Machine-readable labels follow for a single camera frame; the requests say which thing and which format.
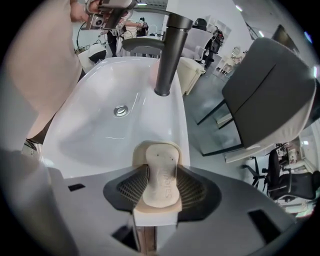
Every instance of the black cushion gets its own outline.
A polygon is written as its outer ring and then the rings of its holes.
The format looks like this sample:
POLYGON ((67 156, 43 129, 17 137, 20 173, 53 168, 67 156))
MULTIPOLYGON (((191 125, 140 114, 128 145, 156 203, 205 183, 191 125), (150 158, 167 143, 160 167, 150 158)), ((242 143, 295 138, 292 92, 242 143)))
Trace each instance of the black cushion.
POLYGON ((280 163, 277 154, 277 150, 274 149, 269 154, 269 162, 268 162, 268 174, 267 181, 268 185, 273 187, 279 184, 279 176, 280 176, 280 163))
POLYGON ((270 197, 277 200, 283 196, 294 196, 298 198, 313 200, 316 198, 316 191, 313 188, 313 174, 311 172, 292 174, 291 191, 288 192, 290 174, 283 174, 279 178, 279 186, 286 188, 272 191, 270 197))

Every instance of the chair backrest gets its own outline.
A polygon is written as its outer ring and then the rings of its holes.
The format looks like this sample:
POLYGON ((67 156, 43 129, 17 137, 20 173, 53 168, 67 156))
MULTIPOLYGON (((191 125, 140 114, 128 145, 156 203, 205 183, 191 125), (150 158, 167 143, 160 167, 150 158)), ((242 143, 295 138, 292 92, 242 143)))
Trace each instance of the chair backrest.
POLYGON ((78 58, 80 60, 84 72, 86 73, 89 72, 95 66, 95 64, 89 59, 89 49, 79 53, 78 58))
POLYGON ((209 32, 197 28, 191 28, 188 32, 184 48, 193 52, 196 50, 196 46, 205 48, 212 36, 213 35, 209 32))
MULTIPOLYGON (((279 179, 279 186, 289 186, 290 174, 283 174, 279 179)), ((316 191, 313 187, 313 174, 311 172, 292 174, 291 190, 288 187, 272 191, 270 197, 278 200, 283 196, 294 196, 302 199, 313 200, 316 198, 316 191)))
POLYGON ((268 180, 268 185, 273 187, 279 184, 280 178, 280 163, 277 154, 277 150, 273 149, 269 154, 268 159, 268 174, 266 179, 268 180))
POLYGON ((306 125, 315 93, 309 67, 268 38, 253 42, 222 90, 246 149, 295 139, 306 125))

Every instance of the gray chair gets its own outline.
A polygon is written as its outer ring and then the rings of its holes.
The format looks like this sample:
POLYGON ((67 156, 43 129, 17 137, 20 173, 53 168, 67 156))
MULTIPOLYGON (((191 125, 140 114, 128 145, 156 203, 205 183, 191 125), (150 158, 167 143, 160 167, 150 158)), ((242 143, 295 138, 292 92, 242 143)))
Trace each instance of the gray chair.
POLYGON ((198 125, 227 105, 240 145, 202 154, 212 156, 240 149, 248 157, 276 143, 295 139, 305 127, 316 94, 309 67, 291 50, 268 38, 258 38, 222 89, 224 100, 198 125))
POLYGON ((206 51, 205 47, 212 36, 209 32, 191 28, 182 50, 182 56, 195 61, 201 61, 206 51))

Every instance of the white backrest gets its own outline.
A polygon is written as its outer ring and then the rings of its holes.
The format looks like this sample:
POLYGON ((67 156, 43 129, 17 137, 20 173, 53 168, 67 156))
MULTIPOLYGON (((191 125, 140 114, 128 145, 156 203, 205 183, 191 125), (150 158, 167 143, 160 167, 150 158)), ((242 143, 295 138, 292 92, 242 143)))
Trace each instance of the white backrest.
POLYGON ((191 28, 188 32, 184 47, 195 52, 196 46, 204 48, 212 36, 213 35, 209 32, 197 28, 191 28))
POLYGON ((94 63, 89 59, 89 50, 85 50, 79 53, 78 58, 80 60, 84 72, 86 73, 89 72, 95 66, 94 63))

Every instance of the floor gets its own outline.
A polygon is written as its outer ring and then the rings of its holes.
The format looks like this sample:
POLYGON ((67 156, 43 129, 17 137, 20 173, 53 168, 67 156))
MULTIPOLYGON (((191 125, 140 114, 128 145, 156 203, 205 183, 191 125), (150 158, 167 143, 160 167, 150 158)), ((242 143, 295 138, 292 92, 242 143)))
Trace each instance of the floor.
MULTIPOLYGON (((216 120, 228 114, 226 106, 223 106, 214 115, 202 124, 197 125, 207 113, 209 113, 223 99, 222 89, 228 78, 211 67, 206 74, 201 76, 189 95, 183 96, 185 116, 188 129, 190 163, 191 166, 205 169, 217 174, 253 182, 253 177, 247 169, 241 165, 246 164, 255 169, 252 159, 244 159, 232 163, 226 163, 223 154, 203 157, 201 153, 228 148, 240 144, 240 138, 234 122, 231 122, 219 130, 216 120)), ((257 157, 259 169, 268 167, 268 156, 257 157)), ((262 191, 263 182, 260 181, 258 189, 262 191)))

